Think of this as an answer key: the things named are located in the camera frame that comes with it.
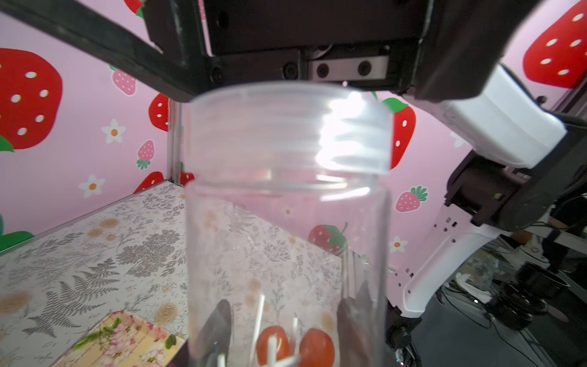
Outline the clear jar orange candies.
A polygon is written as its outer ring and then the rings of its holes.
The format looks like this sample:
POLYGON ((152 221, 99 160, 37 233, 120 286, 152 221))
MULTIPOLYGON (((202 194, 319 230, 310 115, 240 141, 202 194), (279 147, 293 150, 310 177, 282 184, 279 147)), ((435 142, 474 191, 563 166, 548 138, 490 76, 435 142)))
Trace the clear jar orange candies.
POLYGON ((349 88, 257 83, 206 93, 181 121, 196 177, 185 187, 189 336, 228 300, 232 336, 218 366, 247 366, 263 294, 253 366, 267 363, 274 334, 278 361, 295 358, 295 317, 298 339, 312 327, 330 335, 340 366, 337 307, 367 281, 374 364, 397 365, 385 337, 389 111, 349 88))

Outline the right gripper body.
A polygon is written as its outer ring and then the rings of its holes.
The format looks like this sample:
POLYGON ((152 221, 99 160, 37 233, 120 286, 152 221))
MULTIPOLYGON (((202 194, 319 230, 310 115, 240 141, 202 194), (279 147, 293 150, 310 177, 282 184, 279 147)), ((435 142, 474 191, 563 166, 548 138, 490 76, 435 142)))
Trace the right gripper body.
POLYGON ((142 18, 196 94, 347 82, 442 102, 478 96, 535 1, 146 1, 142 18))

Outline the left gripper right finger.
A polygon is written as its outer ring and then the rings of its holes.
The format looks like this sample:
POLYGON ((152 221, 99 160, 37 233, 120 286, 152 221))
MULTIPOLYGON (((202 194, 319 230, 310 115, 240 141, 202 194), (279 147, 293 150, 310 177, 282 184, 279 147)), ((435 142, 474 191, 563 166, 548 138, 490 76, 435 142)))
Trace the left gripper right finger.
POLYGON ((356 296, 340 300, 336 311, 340 366, 375 366, 373 304, 367 281, 361 284, 356 296))

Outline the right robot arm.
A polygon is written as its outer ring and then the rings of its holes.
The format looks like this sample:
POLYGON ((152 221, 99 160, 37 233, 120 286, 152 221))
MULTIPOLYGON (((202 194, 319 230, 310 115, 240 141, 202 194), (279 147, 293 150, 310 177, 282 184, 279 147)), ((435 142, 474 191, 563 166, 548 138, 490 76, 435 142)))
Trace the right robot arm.
POLYGON ((190 357, 245 365, 235 311, 246 273, 204 229, 227 200, 300 199, 312 218, 359 219, 370 266, 341 234, 323 252, 342 266, 333 341, 343 366, 384 366, 410 343, 426 305, 470 256, 530 225, 586 161, 582 124, 543 110, 498 59, 534 1, 148 1, 150 40, 77 1, 4 1, 2 12, 129 73, 185 105, 190 357), (472 145, 450 176, 437 221, 386 290, 400 120, 367 92, 389 90, 472 145))

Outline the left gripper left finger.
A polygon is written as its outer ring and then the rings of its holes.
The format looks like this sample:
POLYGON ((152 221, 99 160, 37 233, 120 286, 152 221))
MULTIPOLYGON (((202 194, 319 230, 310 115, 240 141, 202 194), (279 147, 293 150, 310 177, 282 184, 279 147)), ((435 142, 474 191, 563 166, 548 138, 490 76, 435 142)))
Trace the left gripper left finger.
POLYGON ((228 358, 232 336, 232 310, 228 300, 218 302, 199 331, 188 340, 188 366, 218 366, 218 358, 228 358))

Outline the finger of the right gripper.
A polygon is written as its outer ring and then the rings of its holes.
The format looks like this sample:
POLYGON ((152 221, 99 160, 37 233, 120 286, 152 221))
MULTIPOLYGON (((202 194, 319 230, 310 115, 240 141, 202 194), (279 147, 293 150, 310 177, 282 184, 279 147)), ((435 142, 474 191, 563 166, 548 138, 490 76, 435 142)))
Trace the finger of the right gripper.
POLYGON ((187 81, 186 68, 77 1, 2 1, 1 12, 119 68, 177 102, 189 102, 197 95, 187 81))

